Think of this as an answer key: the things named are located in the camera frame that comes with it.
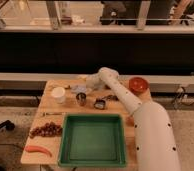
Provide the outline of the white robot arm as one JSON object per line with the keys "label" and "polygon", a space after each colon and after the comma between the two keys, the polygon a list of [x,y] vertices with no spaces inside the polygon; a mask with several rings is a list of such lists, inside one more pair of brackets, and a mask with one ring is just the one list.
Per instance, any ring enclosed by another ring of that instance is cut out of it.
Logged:
{"label": "white robot arm", "polygon": [[138,171],[181,171],[169,115],[151,99],[143,77],[130,78],[126,88],[116,70],[102,67],[85,81],[92,90],[108,86],[134,118]]}

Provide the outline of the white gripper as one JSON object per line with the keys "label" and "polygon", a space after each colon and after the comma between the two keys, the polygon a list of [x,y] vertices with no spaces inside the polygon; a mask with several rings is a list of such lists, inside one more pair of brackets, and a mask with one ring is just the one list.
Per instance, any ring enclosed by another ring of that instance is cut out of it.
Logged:
{"label": "white gripper", "polygon": [[99,75],[95,73],[86,77],[86,86],[92,90],[99,90],[103,89],[105,84],[99,78]]}

